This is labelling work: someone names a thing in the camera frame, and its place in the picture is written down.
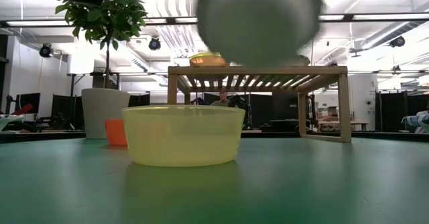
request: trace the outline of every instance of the yellow bowl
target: yellow bowl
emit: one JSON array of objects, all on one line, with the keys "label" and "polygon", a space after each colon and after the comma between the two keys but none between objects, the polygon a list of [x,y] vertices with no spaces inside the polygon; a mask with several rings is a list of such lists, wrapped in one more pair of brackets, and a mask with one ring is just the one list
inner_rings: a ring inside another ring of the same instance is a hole
[{"label": "yellow bowl", "polygon": [[208,166],[238,153],[245,111],[235,107],[148,106],[123,110],[128,153],[149,166]]},{"label": "yellow bowl", "polygon": [[228,66],[229,63],[219,53],[199,53],[189,58],[191,66]]}]

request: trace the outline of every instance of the potted plant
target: potted plant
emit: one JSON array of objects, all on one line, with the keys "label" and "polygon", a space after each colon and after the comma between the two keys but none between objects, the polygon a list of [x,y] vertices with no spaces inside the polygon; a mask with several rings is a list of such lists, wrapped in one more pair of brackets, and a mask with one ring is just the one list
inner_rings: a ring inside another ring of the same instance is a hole
[{"label": "potted plant", "polygon": [[[145,26],[147,15],[140,0],[104,0],[99,6],[64,1],[57,6],[56,13],[66,11],[64,19],[74,26],[73,36],[84,31],[89,43],[100,42],[100,50],[106,48],[106,70],[104,87],[109,85],[110,49],[117,50],[120,41],[129,42],[140,36],[140,27]],[[113,89],[84,89],[84,108],[87,138],[106,138],[104,122],[122,118],[122,108],[128,107],[129,94]]]}]

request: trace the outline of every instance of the green table surface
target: green table surface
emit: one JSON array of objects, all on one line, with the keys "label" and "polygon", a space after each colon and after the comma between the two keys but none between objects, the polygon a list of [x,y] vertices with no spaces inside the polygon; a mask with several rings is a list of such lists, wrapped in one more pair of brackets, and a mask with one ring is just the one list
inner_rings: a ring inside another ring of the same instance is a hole
[{"label": "green table surface", "polygon": [[0,223],[429,223],[429,145],[242,139],[160,168],[83,139],[0,145]]}]

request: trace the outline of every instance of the blurry ball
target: blurry ball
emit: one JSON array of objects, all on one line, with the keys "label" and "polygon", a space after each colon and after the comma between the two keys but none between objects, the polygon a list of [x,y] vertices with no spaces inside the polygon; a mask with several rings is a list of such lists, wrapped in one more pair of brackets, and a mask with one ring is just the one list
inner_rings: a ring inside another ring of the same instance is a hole
[{"label": "blurry ball", "polygon": [[228,60],[276,67],[316,35],[321,6],[321,0],[198,0],[198,32]]}]

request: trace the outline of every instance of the red object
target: red object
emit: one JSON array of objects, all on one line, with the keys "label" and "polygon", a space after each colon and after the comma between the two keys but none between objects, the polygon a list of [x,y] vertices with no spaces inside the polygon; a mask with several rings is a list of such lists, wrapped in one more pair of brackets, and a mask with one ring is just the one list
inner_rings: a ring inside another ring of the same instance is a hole
[{"label": "red object", "polygon": [[106,136],[110,146],[126,147],[127,138],[123,128],[122,119],[109,119],[105,121]]},{"label": "red object", "polygon": [[32,109],[33,109],[33,105],[31,105],[31,104],[28,103],[27,105],[23,106],[20,110],[14,111],[12,113],[12,115],[26,114],[29,111],[31,111]]}]

